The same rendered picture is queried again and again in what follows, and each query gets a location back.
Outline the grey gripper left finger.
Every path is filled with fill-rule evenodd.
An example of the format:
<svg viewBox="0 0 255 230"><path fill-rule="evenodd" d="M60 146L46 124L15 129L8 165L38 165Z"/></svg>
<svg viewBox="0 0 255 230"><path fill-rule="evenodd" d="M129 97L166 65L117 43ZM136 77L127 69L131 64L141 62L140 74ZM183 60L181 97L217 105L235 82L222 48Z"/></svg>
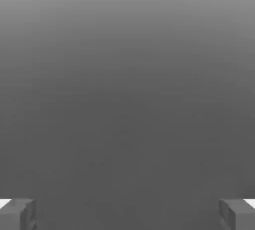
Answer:
<svg viewBox="0 0 255 230"><path fill-rule="evenodd" d="M0 230L37 230L36 200L0 199Z"/></svg>

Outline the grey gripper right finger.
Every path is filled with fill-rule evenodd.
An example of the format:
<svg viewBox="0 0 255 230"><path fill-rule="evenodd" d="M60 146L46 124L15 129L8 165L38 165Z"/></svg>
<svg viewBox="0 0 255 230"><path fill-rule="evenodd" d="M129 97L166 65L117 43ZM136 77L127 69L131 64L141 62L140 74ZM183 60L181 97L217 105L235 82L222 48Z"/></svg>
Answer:
<svg viewBox="0 0 255 230"><path fill-rule="evenodd" d="M255 230L255 199L220 199L222 230Z"/></svg>

